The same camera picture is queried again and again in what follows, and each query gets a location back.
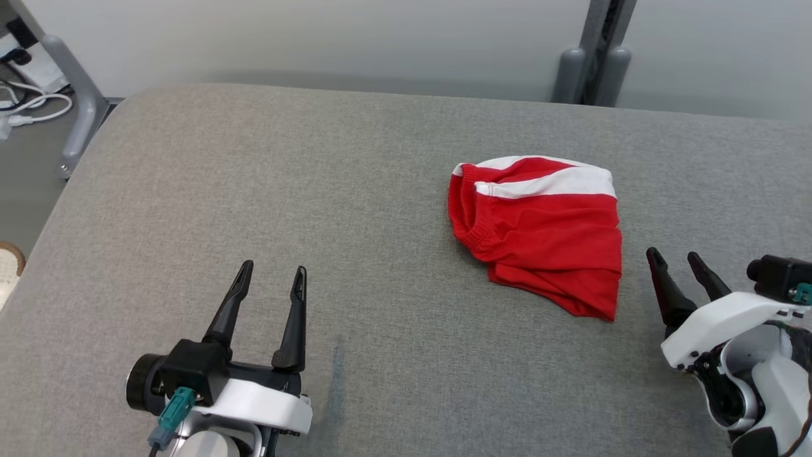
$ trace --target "white wall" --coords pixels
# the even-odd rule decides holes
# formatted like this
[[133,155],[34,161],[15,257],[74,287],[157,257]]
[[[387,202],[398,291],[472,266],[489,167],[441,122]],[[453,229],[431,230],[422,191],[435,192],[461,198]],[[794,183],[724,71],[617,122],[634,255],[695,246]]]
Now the white wall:
[[233,81],[547,100],[590,0],[22,0],[107,97]]
[[637,0],[617,106],[812,120],[810,0]]

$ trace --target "robotic arm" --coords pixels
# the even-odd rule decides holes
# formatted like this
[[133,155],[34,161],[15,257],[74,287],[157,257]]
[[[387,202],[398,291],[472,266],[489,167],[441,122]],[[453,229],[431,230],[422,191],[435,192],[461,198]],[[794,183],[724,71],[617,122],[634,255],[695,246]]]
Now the robotic arm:
[[296,270],[291,310],[271,366],[231,361],[231,337],[248,294],[246,260],[200,342],[183,339],[169,355],[142,355],[127,378],[127,403],[158,416],[150,455],[273,456],[279,434],[310,430],[313,410],[301,393],[305,369],[307,271]]
[[688,254],[711,302],[697,306],[646,252],[668,363],[695,376],[734,457],[812,455],[812,334],[788,323],[812,305],[812,263],[765,255],[747,268],[756,294],[732,292],[698,254]]

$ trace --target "teal connector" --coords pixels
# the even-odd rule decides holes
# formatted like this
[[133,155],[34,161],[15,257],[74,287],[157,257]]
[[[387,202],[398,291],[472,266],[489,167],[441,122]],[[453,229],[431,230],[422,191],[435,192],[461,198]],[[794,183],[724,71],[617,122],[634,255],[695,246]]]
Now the teal connector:
[[797,285],[793,301],[801,305],[812,305],[812,284],[802,282]]
[[147,438],[150,447],[158,445],[159,450],[165,450],[175,435],[175,430],[186,419],[192,407],[195,406],[195,391],[188,387],[175,389],[175,394],[169,404],[163,408],[158,417],[158,426]]

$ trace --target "gray floor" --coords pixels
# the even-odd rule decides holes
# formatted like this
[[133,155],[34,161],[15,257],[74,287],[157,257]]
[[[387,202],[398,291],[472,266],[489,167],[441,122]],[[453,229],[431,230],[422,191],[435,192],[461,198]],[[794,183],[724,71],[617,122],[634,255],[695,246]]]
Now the gray floor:
[[0,241],[27,256],[65,187],[54,167],[75,118],[74,107],[59,119],[15,127],[0,141]]

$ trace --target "red and white garment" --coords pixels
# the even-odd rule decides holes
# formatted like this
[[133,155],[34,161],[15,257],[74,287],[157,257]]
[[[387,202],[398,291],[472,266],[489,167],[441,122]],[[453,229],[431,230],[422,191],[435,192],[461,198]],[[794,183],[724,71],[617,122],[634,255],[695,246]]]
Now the red and white garment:
[[608,170],[543,155],[461,163],[448,215],[491,281],[615,319],[621,236]]

